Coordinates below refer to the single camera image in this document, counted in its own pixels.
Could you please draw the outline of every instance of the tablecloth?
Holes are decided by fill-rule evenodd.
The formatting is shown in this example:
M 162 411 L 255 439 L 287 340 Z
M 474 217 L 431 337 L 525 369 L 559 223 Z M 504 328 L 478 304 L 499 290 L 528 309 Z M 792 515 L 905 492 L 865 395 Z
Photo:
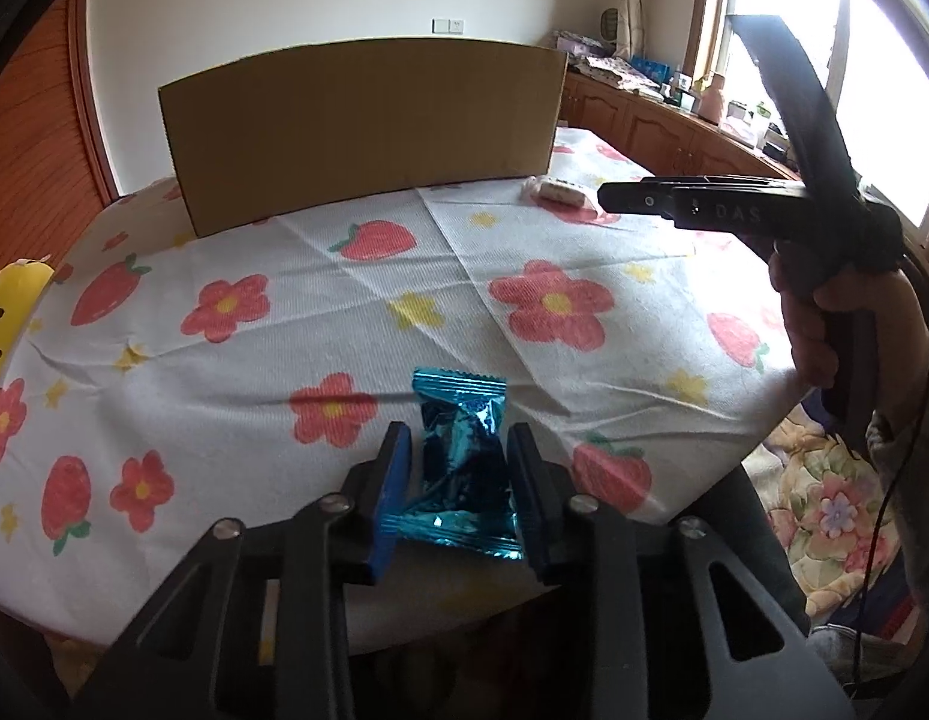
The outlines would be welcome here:
M 647 173 L 558 129 L 551 174 Z M 397 191 L 200 240 L 173 178 L 104 210 L 0 377 L 0 606 L 111 642 L 218 517 L 290 517 L 390 420 L 419 431 L 418 365 L 506 377 L 506 426 L 528 421 L 545 460 L 622 511 L 663 522 L 691 503 L 801 395 L 765 266 L 730 236 L 521 185 Z M 520 562 L 405 545 L 381 586 L 349 589 L 352 647 L 541 590 Z

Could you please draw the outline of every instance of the metal screw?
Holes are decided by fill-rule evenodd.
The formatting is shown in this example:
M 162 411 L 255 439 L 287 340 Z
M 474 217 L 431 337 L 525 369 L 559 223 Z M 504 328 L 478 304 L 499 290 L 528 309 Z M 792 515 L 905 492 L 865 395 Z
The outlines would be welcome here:
M 218 519 L 213 528 L 211 528 L 211 533 L 215 535 L 215 538 L 218 538 L 219 541 L 227 541 L 228 538 L 235 538 L 240 536 L 240 522 L 236 519 Z
M 573 495 L 571 500 L 568 501 L 568 506 L 571 507 L 571 511 L 575 514 L 593 514 L 597 512 L 597 507 L 600 506 L 597 503 L 597 498 L 593 495 Z
M 327 514 L 344 514 L 351 511 L 351 500 L 341 493 L 330 493 L 318 501 L 322 512 Z
M 697 517 L 685 517 L 677 523 L 677 530 L 685 538 L 704 538 L 704 536 L 707 536 L 703 521 Z

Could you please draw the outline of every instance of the leg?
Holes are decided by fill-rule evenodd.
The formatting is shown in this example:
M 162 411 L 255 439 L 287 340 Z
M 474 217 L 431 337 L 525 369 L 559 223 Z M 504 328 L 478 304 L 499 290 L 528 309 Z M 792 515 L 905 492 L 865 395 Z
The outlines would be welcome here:
M 760 498 L 738 466 L 701 495 L 679 517 L 700 517 L 717 531 L 804 635 L 811 620 L 806 598 L 790 573 L 787 555 L 768 526 Z

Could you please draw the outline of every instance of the candy wrapper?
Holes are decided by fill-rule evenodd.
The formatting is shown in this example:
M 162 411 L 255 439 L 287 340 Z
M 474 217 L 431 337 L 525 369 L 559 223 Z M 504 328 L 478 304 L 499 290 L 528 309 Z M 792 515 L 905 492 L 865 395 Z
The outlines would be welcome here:
M 498 437 L 506 382 L 418 368 L 424 458 L 421 495 L 397 518 L 401 536 L 520 560 L 516 517 Z

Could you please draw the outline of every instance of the white wrapped snack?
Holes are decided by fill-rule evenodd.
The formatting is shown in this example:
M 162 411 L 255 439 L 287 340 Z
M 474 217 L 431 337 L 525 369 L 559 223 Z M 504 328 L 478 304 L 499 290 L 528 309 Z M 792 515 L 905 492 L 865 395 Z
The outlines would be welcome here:
M 528 178 L 524 185 L 524 194 L 528 199 L 552 200 L 572 208 L 593 208 L 602 213 L 597 203 L 597 192 L 581 184 L 573 184 L 550 175 L 536 175 Z

